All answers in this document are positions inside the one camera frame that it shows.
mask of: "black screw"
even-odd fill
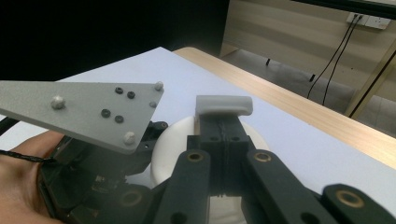
[[[123,94],[123,89],[121,87],[116,88],[116,93],[117,94]]]
[[[117,116],[114,118],[114,120],[115,120],[117,123],[123,123],[123,116],[117,115]]]
[[[133,91],[128,91],[128,93],[126,94],[128,96],[129,99],[134,99],[134,92]]]
[[[103,109],[101,112],[103,118],[108,118],[111,115],[111,112],[108,109]]]

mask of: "gray metal plate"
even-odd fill
[[[123,94],[115,93],[117,87]],[[134,99],[127,97],[128,91],[135,93]],[[56,95],[65,99],[64,108],[51,107]],[[130,154],[155,111],[150,103],[158,104],[162,95],[155,84],[0,81],[0,114]],[[102,109],[110,110],[109,118],[101,116]],[[117,115],[123,123],[115,121]],[[123,140],[128,132],[135,135],[131,145]]]

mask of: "black string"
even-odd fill
[[[326,67],[323,69],[323,71],[320,73],[320,75],[318,76],[317,80],[315,80],[315,82],[312,84],[311,88],[309,89],[308,95],[306,96],[306,99],[309,99],[309,95],[311,94],[312,89],[314,89],[315,84],[317,84],[318,80],[320,79],[320,77],[323,75],[323,73],[326,71],[326,69],[329,67],[330,63],[332,62],[332,59],[334,59],[335,54],[337,54],[338,50],[341,48],[341,46],[344,43],[344,40],[347,37],[347,34],[349,33],[350,28],[352,27],[352,24],[354,23],[355,19],[358,17],[358,15],[355,14],[352,22],[349,24],[349,26],[347,27],[346,33],[343,37],[343,40],[341,41],[340,45],[338,46],[337,50],[335,51],[334,55],[332,56],[332,58],[329,60],[329,62],[327,63]]]
[[[340,55],[338,55],[337,61],[335,61],[334,68],[332,69],[332,75],[334,75],[334,71],[335,71],[335,68],[337,67],[338,61],[340,61],[340,58],[343,55],[344,50],[347,47],[347,43],[349,42],[349,38],[352,36],[352,33],[355,30],[355,27],[358,24],[360,19],[361,19],[361,16],[359,16],[358,20],[355,22],[355,24],[353,24],[352,30],[350,31],[349,36],[346,39],[346,43],[345,43],[343,49],[341,50]],[[326,101],[327,90],[329,89],[330,81],[332,80],[332,75],[330,76],[329,81],[327,82],[326,91],[324,92],[322,105],[324,105],[324,102]]]
[[[52,157],[48,157],[46,159],[43,159],[43,158],[39,158],[39,157],[26,156],[26,155],[22,155],[21,153],[18,153],[18,152],[5,151],[5,150],[1,150],[1,149],[0,149],[0,155],[5,155],[5,156],[12,157],[12,158],[21,159],[21,160],[25,160],[25,161],[31,161],[31,162],[49,163],[49,162],[56,161]]]

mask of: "finger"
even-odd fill
[[[53,149],[58,145],[64,137],[61,133],[48,131],[21,143],[11,151],[21,153],[23,155],[36,156],[40,158],[47,157]]]

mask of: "black cable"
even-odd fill
[[[14,126],[16,123],[18,123],[19,121],[16,119],[11,119],[8,117],[5,117],[4,119],[2,119],[0,121],[0,136],[5,133],[6,131],[8,131],[8,129],[10,129],[12,126]]]
[[[334,68],[332,69],[332,75],[334,75],[334,71],[335,71],[335,68],[337,67],[338,61],[340,61],[340,58],[341,58],[341,56],[343,55],[344,50],[345,50],[346,47],[347,47],[347,43],[349,42],[349,39],[350,39],[350,37],[352,36],[352,33],[353,33],[353,31],[355,30],[355,27],[356,27],[356,25],[358,24],[358,22],[359,22],[360,20],[361,20],[361,16],[359,16],[359,17],[358,17],[358,20],[355,22],[355,24],[353,24],[352,30],[350,31],[349,36],[348,36],[347,39],[346,39],[346,43],[345,43],[343,49],[341,50],[340,55],[338,55],[337,60],[335,61]],[[324,102],[326,101],[327,90],[329,89],[330,81],[332,80],[332,75],[330,76],[329,81],[327,82],[326,91],[324,92],[322,105],[324,105]]]
[[[327,63],[326,67],[323,69],[323,71],[320,73],[320,75],[318,76],[317,80],[315,80],[315,82],[312,84],[311,88],[309,89],[308,95],[306,96],[306,99],[309,99],[309,95],[311,94],[312,89],[314,89],[315,84],[317,84],[318,80],[320,79],[320,77],[323,75],[323,73],[326,71],[326,69],[329,67],[330,63],[332,62],[332,59],[334,59],[335,55],[337,54],[338,50],[341,48],[341,46],[344,43],[344,40],[347,37],[347,34],[349,33],[350,28],[352,27],[352,24],[354,23],[355,19],[358,17],[357,14],[354,15],[352,22],[349,24],[349,26],[347,27],[346,33],[343,37],[343,40],[341,41],[340,45],[338,46],[337,50],[335,51],[335,53],[332,55],[332,58],[329,60],[329,62]]]
[[[39,157],[34,157],[34,156],[26,156],[26,155],[22,155],[21,153],[18,152],[13,152],[13,151],[5,151],[5,150],[1,150],[0,149],[0,155],[5,155],[5,156],[9,156],[12,158],[16,158],[16,159],[21,159],[21,160],[25,160],[25,161],[32,161],[32,162],[54,162],[55,159],[53,159],[52,157],[48,157],[46,159],[43,158],[39,158]]]

